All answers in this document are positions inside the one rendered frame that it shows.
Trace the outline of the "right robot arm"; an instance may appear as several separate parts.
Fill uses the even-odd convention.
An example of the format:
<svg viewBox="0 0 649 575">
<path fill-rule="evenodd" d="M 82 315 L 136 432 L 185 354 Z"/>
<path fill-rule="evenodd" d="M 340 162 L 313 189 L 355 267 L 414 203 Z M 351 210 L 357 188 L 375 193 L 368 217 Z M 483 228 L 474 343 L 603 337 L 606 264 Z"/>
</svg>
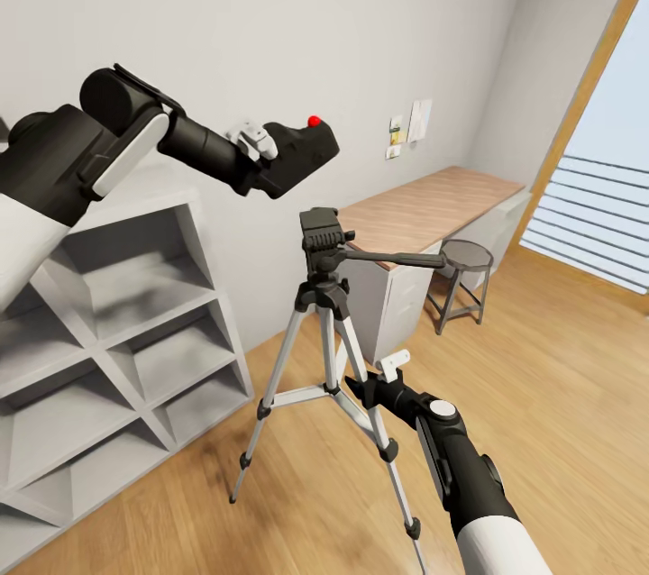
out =
<svg viewBox="0 0 649 575">
<path fill-rule="evenodd" d="M 494 462 L 478 455 L 456 406 L 404 384 L 398 366 L 408 360 L 406 349 L 382 355 L 375 364 L 380 373 L 367 370 L 367 381 L 344 378 L 367 410 L 380 404 L 417 431 L 466 575 L 553 575 L 505 498 Z"/>
</svg>

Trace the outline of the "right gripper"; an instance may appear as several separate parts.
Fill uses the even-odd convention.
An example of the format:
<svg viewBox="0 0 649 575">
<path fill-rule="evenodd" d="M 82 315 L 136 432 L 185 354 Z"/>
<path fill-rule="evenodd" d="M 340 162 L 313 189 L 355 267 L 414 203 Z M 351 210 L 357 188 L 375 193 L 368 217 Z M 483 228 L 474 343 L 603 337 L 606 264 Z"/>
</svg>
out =
<svg viewBox="0 0 649 575">
<path fill-rule="evenodd" d="M 386 407 L 388 411 L 391 411 L 393 415 L 398 416 L 396 413 L 396 403 L 399 395 L 404 392 L 405 389 L 410 387 L 404 384 L 404 379 L 402 377 L 402 370 L 399 367 L 395 368 L 397 372 L 397 380 L 393 382 L 386 382 L 386 380 L 378 380 L 377 375 L 380 373 L 373 373 L 368 371 L 369 378 L 363 383 L 358 383 L 356 379 L 349 378 L 345 376 L 346 384 L 351 388 L 351 391 L 354 395 L 361 400 L 362 406 L 367 410 L 372 409 L 375 406 Z M 410 388 L 411 389 L 411 388 Z"/>
</svg>

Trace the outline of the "camera tripod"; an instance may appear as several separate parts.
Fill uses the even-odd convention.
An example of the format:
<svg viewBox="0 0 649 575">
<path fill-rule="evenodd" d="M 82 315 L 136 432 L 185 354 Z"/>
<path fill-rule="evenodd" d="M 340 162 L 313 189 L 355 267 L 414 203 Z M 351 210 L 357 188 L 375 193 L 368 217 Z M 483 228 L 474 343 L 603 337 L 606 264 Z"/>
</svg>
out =
<svg viewBox="0 0 649 575">
<path fill-rule="evenodd" d="M 265 418 L 273 408 L 291 406 L 322 397 L 331 397 L 366 433 L 379 449 L 379 456 L 387 464 L 388 473 L 397 494 L 398 503 L 405 519 L 404 527 L 407 535 L 412 539 L 416 555 L 424 575 L 429 575 L 425 559 L 422 554 L 419 538 L 421 523 L 417 517 L 412 517 L 407 505 L 407 500 L 400 483 L 394 459 L 398 455 L 398 442 L 388 437 L 379 407 L 369 409 L 368 415 L 362 408 L 340 387 L 347 358 L 350 359 L 356 381 L 367 381 L 364 358 L 354 333 L 347 307 L 349 295 L 348 279 L 338 282 L 339 273 L 336 271 L 338 264 L 345 259 L 374 260 L 394 262 L 397 265 L 442 269 L 446 267 L 446 258 L 434 253 L 376 253 L 366 251 L 347 251 L 343 245 L 355 239 L 355 231 L 344 232 L 338 221 L 338 209 L 332 207 L 311 206 L 306 211 L 298 212 L 301 230 L 303 233 L 302 250 L 306 253 L 307 276 L 306 282 L 298 287 L 294 309 L 290 317 L 284 341 L 281 344 L 279 356 L 272 371 L 269 385 L 264 397 L 260 400 L 257 409 L 257 424 L 254 429 L 247 452 L 240 458 L 242 471 L 236 483 L 230 502 L 235 503 L 235 497 L 242 484 L 244 473 L 251 464 L 251 455 L 258 441 Z M 297 337 L 298 329 L 304 319 L 304 314 L 310 304 L 316 303 L 320 317 L 321 335 L 324 353 L 325 383 L 312 385 L 275 394 L 282 373 L 288 361 L 289 353 Z M 334 347 L 334 331 L 339 330 L 343 340 L 337 356 Z"/>
</svg>

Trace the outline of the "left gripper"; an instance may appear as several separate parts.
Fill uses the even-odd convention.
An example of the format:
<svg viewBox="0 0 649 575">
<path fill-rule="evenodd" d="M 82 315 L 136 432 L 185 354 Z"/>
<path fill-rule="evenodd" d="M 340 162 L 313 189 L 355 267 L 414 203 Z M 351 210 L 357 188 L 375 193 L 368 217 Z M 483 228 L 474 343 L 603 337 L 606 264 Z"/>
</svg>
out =
<svg viewBox="0 0 649 575">
<path fill-rule="evenodd" d="M 252 188 L 279 194 L 280 188 L 261 174 L 261 166 L 225 137 L 206 127 L 203 149 L 188 165 L 212 178 L 228 183 L 239 195 L 247 196 Z"/>
</svg>

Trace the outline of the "digital camera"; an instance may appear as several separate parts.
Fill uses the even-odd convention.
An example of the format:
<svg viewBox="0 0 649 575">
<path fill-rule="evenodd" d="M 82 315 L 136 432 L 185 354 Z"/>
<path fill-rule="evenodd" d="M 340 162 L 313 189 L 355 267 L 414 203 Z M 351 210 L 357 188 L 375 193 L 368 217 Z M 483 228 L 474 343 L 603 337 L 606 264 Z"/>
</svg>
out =
<svg viewBox="0 0 649 575">
<path fill-rule="evenodd" d="M 274 159 L 268 160 L 263 154 L 257 159 L 261 174 L 280 188 L 279 194 L 265 191 L 270 199 L 284 195 L 339 152 L 330 128 L 332 125 L 318 115 L 308 116 L 306 124 L 301 129 L 277 122 L 262 125 L 278 148 L 278 155 Z"/>
</svg>

